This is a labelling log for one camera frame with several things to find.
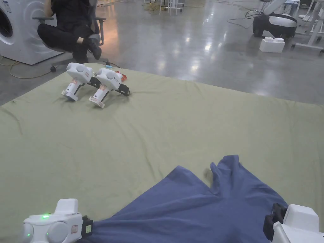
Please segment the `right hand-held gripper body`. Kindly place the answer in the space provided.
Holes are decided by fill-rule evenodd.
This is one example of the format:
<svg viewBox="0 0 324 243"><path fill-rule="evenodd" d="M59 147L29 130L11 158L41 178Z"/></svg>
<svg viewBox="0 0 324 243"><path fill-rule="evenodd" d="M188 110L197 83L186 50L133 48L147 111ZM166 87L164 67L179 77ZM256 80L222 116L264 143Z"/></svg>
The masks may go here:
<svg viewBox="0 0 324 243"><path fill-rule="evenodd" d="M312 208L291 204L273 204L265 216L263 233L271 243L323 243L319 217Z"/></svg>

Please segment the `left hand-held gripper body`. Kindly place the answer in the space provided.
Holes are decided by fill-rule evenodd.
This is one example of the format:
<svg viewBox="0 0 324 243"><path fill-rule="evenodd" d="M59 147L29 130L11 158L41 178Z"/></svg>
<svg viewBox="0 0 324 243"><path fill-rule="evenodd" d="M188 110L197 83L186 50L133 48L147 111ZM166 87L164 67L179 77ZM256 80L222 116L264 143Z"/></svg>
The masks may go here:
<svg viewBox="0 0 324 243"><path fill-rule="evenodd" d="M92 235L94 221L78 211L75 198L60 199L54 213L23 221L21 243L75 243Z"/></svg>

